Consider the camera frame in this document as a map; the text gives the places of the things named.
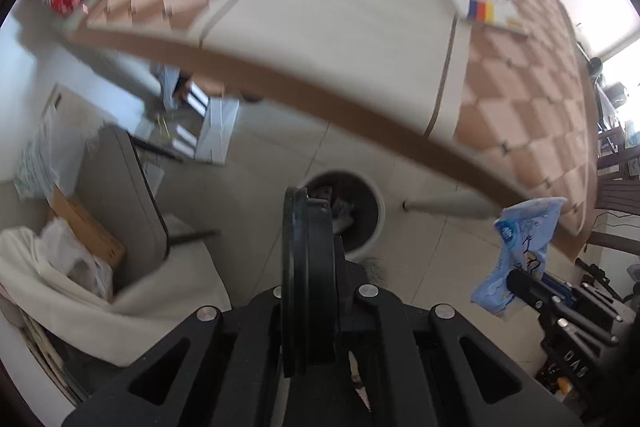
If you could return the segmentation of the white blue tissue wrapper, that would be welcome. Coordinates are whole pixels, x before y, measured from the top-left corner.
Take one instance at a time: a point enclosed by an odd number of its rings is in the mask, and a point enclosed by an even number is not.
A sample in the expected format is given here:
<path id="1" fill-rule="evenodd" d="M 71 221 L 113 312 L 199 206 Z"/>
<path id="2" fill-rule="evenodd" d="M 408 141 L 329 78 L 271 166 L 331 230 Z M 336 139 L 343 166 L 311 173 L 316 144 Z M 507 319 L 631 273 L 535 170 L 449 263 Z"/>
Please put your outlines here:
<path id="1" fill-rule="evenodd" d="M 504 208 L 494 222 L 502 240 L 495 268 L 474 289 L 472 303 L 506 319 L 518 311 L 518 297 L 508 288 L 508 275 L 523 270 L 540 281 L 546 271 L 548 247 L 561 216 L 565 197 L 543 197 Z"/>

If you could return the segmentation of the white round trash bin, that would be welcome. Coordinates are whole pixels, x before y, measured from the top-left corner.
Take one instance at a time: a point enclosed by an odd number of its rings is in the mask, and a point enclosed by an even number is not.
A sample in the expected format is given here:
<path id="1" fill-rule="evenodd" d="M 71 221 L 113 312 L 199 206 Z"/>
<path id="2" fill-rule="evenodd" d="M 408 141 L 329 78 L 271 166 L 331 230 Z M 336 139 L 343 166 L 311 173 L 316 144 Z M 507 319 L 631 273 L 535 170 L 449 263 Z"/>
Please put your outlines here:
<path id="1" fill-rule="evenodd" d="M 329 203 L 333 234 L 345 257 L 360 262 L 382 233 L 385 202 L 380 190 L 366 176 L 352 170 L 329 169 L 311 174 L 300 184 L 308 196 Z"/>

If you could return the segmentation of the dark wooden chair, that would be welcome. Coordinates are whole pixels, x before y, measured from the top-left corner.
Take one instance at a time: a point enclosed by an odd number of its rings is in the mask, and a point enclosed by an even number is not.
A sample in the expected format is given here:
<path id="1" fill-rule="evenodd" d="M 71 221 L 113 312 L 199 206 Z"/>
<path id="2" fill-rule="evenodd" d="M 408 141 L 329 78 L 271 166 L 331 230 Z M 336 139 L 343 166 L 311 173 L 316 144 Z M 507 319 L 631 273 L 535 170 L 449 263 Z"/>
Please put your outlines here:
<path id="1" fill-rule="evenodd" d="M 601 131 L 598 138 L 602 142 L 612 142 L 611 154 L 601 156 L 597 161 L 597 170 L 616 167 L 616 171 L 599 174 L 597 177 L 596 208 L 605 211 L 629 213 L 639 216 L 639 175 L 629 171 L 628 164 L 639 160 L 639 147 L 626 147 L 625 133 L 618 126 Z M 614 249 L 622 253 L 639 256 L 638 239 L 617 236 L 611 233 L 593 231 L 587 243 L 593 246 Z"/>

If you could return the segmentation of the grey conical table leg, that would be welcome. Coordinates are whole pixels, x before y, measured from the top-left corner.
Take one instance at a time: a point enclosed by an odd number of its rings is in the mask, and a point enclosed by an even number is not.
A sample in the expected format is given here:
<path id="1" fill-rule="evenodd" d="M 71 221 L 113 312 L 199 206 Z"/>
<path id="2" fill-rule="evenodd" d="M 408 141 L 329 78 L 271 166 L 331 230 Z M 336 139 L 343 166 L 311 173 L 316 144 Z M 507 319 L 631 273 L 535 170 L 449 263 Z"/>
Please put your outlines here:
<path id="1" fill-rule="evenodd" d="M 501 207 L 486 196 L 470 190 L 452 192 L 424 199 L 406 199 L 407 212 L 431 213 L 461 219 L 486 220 L 500 216 Z"/>

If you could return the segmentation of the checkered table cloth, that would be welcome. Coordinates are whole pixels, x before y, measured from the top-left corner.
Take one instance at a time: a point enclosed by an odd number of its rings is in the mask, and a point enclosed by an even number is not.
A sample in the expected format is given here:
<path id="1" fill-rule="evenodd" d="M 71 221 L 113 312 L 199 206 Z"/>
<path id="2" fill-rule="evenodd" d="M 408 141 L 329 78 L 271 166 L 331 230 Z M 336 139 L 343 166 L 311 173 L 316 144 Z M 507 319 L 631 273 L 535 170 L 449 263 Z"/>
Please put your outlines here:
<path id="1" fill-rule="evenodd" d="M 94 0 L 74 43 L 198 72 L 303 110 L 475 188 L 565 204 L 575 258 L 596 202 L 596 106 L 560 0 L 506 0 L 523 35 L 451 0 Z"/>

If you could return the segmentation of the white folded cardboard sheet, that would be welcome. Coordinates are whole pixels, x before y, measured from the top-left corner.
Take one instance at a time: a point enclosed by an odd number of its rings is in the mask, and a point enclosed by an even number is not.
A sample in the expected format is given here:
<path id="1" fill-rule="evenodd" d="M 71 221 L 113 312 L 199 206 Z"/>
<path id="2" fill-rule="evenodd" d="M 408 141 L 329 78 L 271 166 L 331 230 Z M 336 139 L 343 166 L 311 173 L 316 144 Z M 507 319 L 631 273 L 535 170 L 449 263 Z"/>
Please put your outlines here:
<path id="1" fill-rule="evenodd" d="M 226 163 L 236 118 L 240 111 L 237 98 L 211 98 L 206 108 L 194 158 L 223 166 Z"/>

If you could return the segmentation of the brown cardboard box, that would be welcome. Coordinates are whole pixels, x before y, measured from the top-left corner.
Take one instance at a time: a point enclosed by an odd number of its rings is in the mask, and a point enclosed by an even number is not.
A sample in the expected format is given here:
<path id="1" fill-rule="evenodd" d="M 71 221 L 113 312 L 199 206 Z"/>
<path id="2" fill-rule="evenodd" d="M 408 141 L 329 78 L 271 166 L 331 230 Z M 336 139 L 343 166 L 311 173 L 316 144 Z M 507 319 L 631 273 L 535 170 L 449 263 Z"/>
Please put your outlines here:
<path id="1" fill-rule="evenodd" d="M 51 209 L 55 217 L 62 218 L 68 223 L 78 241 L 88 249 L 90 254 L 106 262 L 112 269 L 120 265 L 126 254 L 124 245 L 91 217 L 77 198 L 67 199 L 55 187 Z"/>

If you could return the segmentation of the grey chair with black legs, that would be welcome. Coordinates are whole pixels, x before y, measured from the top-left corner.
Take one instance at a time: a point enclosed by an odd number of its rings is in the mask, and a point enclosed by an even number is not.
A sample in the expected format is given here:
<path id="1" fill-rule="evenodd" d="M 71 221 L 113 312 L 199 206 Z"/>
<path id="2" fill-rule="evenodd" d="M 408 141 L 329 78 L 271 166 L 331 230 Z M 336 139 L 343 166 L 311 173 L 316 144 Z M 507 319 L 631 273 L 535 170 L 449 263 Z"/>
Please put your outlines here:
<path id="1" fill-rule="evenodd" d="M 181 164 L 183 159 L 107 124 L 87 147 L 75 195 L 89 215 L 124 246 L 114 270 L 115 291 L 146 277 L 164 263 L 171 247 L 217 236 L 216 229 L 172 234 L 143 173 L 138 152 L 153 153 Z"/>

